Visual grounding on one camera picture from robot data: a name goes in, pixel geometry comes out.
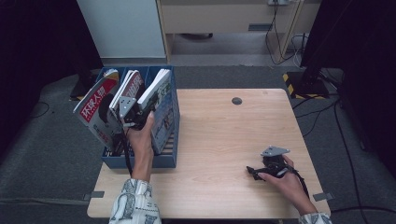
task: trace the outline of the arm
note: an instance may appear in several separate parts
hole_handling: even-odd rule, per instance
[[[151,166],[154,152],[151,148],[151,127],[154,115],[151,112],[141,131],[127,130],[128,140],[134,151],[134,170],[116,198],[109,223],[161,224],[160,211],[151,197]]]
[[[291,159],[285,155],[283,155],[283,158],[289,166],[294,167],[294,163]],[[294,205],[300,213],[300,222],[305,220],[304,223],[331,223],[329,216],[323,213],[318,213],[317,208],[305,195],[300,180],[295,174],[287,172],[282,178],[276,178],[266,173],[259,173],[259,177],[273,184],[277,189],[279,189],[283,196],[285,196],[285,198]],[[312,222],[311,217],[315,216],[318,216],[318,220],[316,222]]]

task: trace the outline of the gray carpet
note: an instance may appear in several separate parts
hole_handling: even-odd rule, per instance
[[[177,87],[196,88],[281,88],[282,75],[296,67],[213,66],[175,67]],[[95,186],[101,167],[101,144],[72,113],[78,102],[68,100],[77,76],[63,78],[46,86],[21,132],[14,139],[7,160],[0,167],[0,198],[63,199],[81,202]],[[296,116],[331,105],[337,96],[309,100],[295,108]],[[290,99],[292,105],[302,100]],[[361,204],[369,223],[395,223],[396,180],[373,152],[361,150],[346,112],[336,107],[346,145],[358,181]],[[333,106],[320,113],[298,118],[320,183],[334,199],[329,201],[333,223],[364,223],[358,206],[351,166],[338,131]],[[1,203],[1,223],[107,223],[107,219],[87,216],[87,204]],[[165,220],[165,223],[189,223]],[[259,220],[221,223],[266,223]],[[285,220],[296,223],[296,220]]]

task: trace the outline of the floor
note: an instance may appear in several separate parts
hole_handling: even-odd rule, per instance
[[[208,35],[175,35],[170,64],[173,66],[275,66],[265,45],[265,34],[214,34],[210,38]],[[293,43],[296,49],[300,49],[302,37],[295,36]],[[291,43],[288,49],[285,57],[291,56],[291,58],[279,65],[299,66],[300,51],[295,54]]]

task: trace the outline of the blue storage box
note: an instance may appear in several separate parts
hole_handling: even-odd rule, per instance
[[[162,69],[171,70],[171,92],[172,102],[174,109],[175,129],[169,137],[163,152],[160,155],[155,155],[152,163],[153,168],[176,168],[177,165],[177,142],[178,142],[178,129],[180,121],[180,112],[177,100],[177,88],[175,82],[174,69],[171,65],[156,65],[156,66],[128,66],[128,67],[105,67],[100,74],[103,74],[109,68],[115,68],[122,72],[120,76],[121,82],[124,80],[129,70],[138,70],[142,78],[145,80],[146,86],[151,84],[152,80],[156,77],[157,73]],[[124,156],[110,156],[110,151],[105,147],[102,155],[102,160],[110,169],[126,169],[126,162]],[[134,156],[131,155],[131,164],[134,167]]]

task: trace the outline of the wrist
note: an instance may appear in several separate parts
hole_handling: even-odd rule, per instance
[[[131,178],[149,182],[153,158],[154,152],[152,149],[142,154],[135,154],[134,170],[132,171]]]
[[[292,203],[294,207],[297,209],[297,211],[300,213],[300,216],[318,212],[317,208],[312,204],[312,202],[306,196],[297,199]]]

